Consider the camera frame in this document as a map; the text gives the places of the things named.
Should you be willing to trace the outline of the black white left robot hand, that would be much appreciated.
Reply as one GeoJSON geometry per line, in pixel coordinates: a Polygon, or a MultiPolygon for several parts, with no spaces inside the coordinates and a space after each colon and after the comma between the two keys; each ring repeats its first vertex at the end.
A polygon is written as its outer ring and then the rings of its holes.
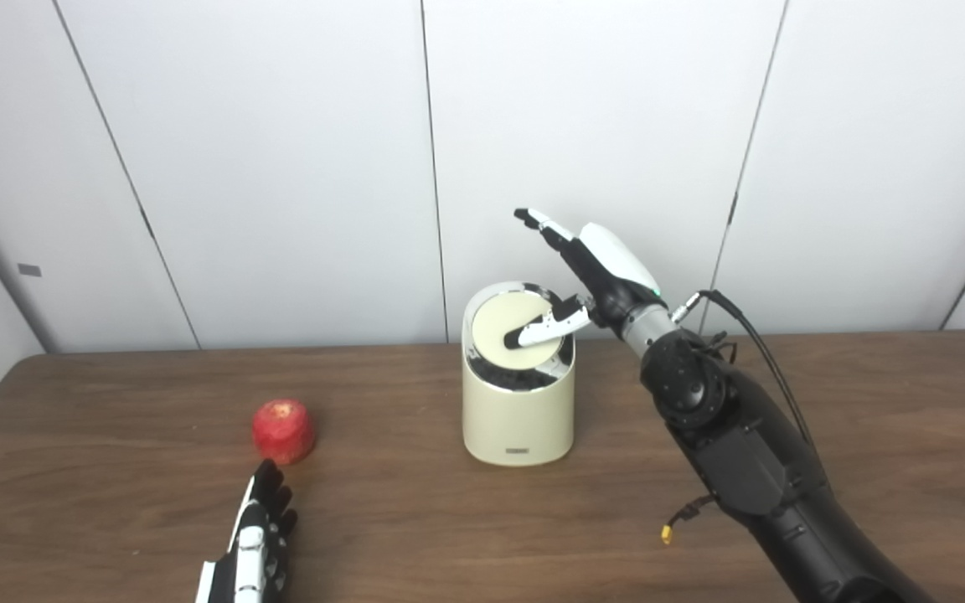
{"type": "Polygon", "coordinates": [[[246,485],[218,560],[206,561],[195,602],[282,602],[290,574],[290,537],[298,515],[284,473],[264,459],[246,485]]]}

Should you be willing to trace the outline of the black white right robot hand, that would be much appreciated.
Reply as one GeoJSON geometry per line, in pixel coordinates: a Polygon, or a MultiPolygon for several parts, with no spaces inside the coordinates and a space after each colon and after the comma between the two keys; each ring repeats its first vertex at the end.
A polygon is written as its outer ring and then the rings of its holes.
{"type": "Polygon", "coordinates": [[[559,253],[587,294],[558,301],[548,312],[506,332],[505,348],[539,346],[594,324],[613,331],[637,358],[644,358],[677,329],[651,272],[611,230],[587,223],[574,235],[536,209],[516,209],[513,216],[559,253]]]}

